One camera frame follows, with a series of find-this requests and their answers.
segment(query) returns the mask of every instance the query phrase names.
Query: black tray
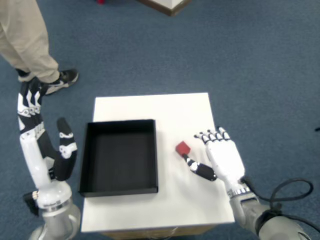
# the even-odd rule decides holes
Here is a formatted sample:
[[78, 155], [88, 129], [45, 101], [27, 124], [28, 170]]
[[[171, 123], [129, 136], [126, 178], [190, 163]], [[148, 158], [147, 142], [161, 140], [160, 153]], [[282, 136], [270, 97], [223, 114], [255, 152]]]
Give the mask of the black tray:
[[88, 123], [79, 193], [86, 197], [155, 194], [156, 121]]

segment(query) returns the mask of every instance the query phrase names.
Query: robotic hand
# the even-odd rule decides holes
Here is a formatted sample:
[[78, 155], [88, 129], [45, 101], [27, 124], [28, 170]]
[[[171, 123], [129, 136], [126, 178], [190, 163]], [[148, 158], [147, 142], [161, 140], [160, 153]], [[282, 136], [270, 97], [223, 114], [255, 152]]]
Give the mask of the robotic hand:
[[33, 214], [39, 216], [39, 209], [42, 210], [46, 223], [33, 232], [30, 240], [68, 240], [77, 234], [81, 218], [65, 182], [72, 174], [78, 149], [64, 118], [57, 122], [59, 151], [53, 148], [41, 116], [42, 98], [47, 90], [35, 79], [24, 82], [18, 96], [20, 143], [38, 189], [24, 195], [24, 200]]
[[[243, 161], [236, 144], [222, 127], [218, 128], [218, 131], [208, 130], [206, 134], [200, 132], [194, 137], [205, 144], [212, 168], [217, 178], [224, 182], [235, 220], [242, 228], [252, 231], [261, 240], [311, 240], [303, 229], [291, 220], [294, 217], [283, 215], [279, 209], [273, 208], [273, 202], [288, 201], [284, 198], [276, 199], [277, 191], [271, 200], [262, 198], [271, 203], [271, 208], [260, 204], [252, 187], [248, 187], [243, 181], [246, 174]], [[280, 190], [285, 185], [286, 182], [277, 189]], [[310, 186], [310, 191], [298, 197], [299, 199], [313, 191], [311, 183]]]

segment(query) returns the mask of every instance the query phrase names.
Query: cable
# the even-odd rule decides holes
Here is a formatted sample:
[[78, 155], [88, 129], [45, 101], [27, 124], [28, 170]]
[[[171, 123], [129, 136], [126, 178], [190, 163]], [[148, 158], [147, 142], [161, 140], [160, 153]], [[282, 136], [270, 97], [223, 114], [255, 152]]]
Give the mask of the cable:
[[[253, 186], [252, 182], [250, 181], [250, 179], [245, 176], [241, 179], [241, 181], [246, 184], [250, 189], [251, 191], [258, 196], [258, 198], [260, 198], [261, 200], [264, 200], [266, 202], [269, 202], [270, 203], [270, 208], [271, 208], [271, 211], [273, 213], [275, 213], [277, 216], [283, 216], [283, 217], [286, 217], [288, 219], [291, 219], [291, 220], [295, 220], [295, 221], [298, 221], [298, 222], [301, 222], [301, 223], [304, 223], [310, 227], [312, 227], [314, 230], [316, 230], [318, 233], [320, 233], [320, 227], [315, 225], [314, 223], [302, 218], [302, 217], [298, 217], [298, 216], [291, 216], [291, 215], [286, 215], [286, 214], [283, 214], [281, 212], [281, 208], [282, 208], [282, 204], [279, 203], [279, 202], [291, 202], [291, 201], [297, 201], [297, 200], [301, 200], [301, 199], [304, 199], [306, 197], [308, 197], [310, 194], [312, 194], [312, 192], [314, 191], [314, 185], [312, 182], [306, 180], [306, 179], [303, 179], [303, 178], [293, 178], [293, 179], [289, 179], [283, 183], [281, 183], [279, 186], [277, 186], [273, 192], [272, 192], [272, 195], [271, 195], [271, 198], [266, 198], [266, 197], [263, 197], [261, 196], [260, 194], [257, 193], [255, 187]], [[290, 185], [290, 184], [293, 184], [293, 183], [297, 183], [297, 182], [301, 182], [301, 183], [306, 183], [309, 185], [309, 191], [307, 191], [306, 193], [303, 193], [301, 195], [298, 195], [298, 196], [293, 196], [293, 197], [283, 197], [283, 198], [276, 198], [277, 196], [277, 193], [283, 189], [284, 187]]]

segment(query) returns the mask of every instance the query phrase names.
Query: leg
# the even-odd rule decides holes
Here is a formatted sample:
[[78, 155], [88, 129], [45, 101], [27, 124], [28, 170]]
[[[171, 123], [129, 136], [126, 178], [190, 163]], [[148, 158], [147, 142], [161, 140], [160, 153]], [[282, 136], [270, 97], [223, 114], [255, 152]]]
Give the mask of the leg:
[[41, 82], [55, 82], [58, 64], [49, 54], [48, 32], [36, 0], [1, 0], [0, 23], [27, 68]]
[[0, 54], [3, 58], [15, 69], [20, 69], [26, 73], [29, 73], [30, 70], [21, 59], [14, 47], [8, 42], [5, 31], [3, 30], [0, 24]]

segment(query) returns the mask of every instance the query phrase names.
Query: sneaker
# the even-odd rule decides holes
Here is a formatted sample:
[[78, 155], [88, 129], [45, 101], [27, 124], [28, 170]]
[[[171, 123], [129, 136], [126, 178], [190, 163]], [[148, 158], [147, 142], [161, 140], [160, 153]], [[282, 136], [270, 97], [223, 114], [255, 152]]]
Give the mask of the sneaker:
[[23, 83], [23, 82], [30, 82], [32, 79], [36, 77], [32, 72], [25, 72], [20, 69], [16, 69], [16, 71], [19, 74], [18, 81]]
[[61, 71], [57, 81], [48, 84], [46, 95], [53, 94], [61, 89], [66, 89], [72, 86], [78, 80], [79, 73], [75, 69]]

